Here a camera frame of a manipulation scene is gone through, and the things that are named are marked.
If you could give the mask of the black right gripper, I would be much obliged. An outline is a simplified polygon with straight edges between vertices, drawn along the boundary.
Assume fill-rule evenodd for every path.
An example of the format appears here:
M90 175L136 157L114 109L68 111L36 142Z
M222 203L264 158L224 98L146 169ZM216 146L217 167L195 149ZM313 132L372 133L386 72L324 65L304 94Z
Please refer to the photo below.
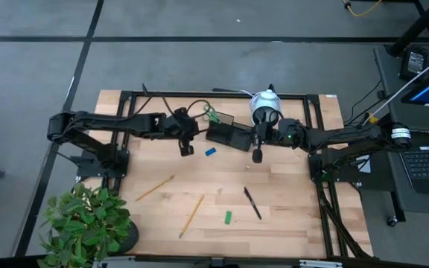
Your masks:
M252 144L255 141L256 148L252 152L254 163L261 163L263 144L291 147L293 149L306 149L306 128L299 120L284 118L277 110L256 110L253 114L254 129L244 130L242 140Z

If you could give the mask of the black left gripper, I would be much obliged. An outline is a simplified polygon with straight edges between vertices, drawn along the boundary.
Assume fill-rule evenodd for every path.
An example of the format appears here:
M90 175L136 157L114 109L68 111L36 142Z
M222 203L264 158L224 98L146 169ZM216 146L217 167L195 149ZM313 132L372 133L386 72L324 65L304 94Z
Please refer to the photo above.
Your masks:
M196 135L207 132L209 125L198 126L197 121L188 115L188 109L181 107L176 109L173 115L163 121L163 139L176 139L181 156L194 154L194 148L190 142Z

